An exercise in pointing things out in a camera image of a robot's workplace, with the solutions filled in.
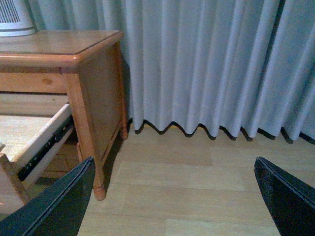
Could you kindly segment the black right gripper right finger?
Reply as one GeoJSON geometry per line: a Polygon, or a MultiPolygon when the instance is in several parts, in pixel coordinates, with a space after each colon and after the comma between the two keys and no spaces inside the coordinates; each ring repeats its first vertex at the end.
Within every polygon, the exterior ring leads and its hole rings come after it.
{"type": "Polygon", "coordinates": [[[254,173],[263,200],[282,236],[315,234],[315,189],[258,157],[254,173]]]}

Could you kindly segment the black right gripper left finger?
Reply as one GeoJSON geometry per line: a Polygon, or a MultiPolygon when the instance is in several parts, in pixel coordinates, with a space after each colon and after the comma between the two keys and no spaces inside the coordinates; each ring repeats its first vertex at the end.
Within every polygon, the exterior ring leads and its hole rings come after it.
{"type": "Polygon", "coordinates": [[[95,177],[88,157],[0,223],[2,236],[75,236],[86,212],[95,177]]]}

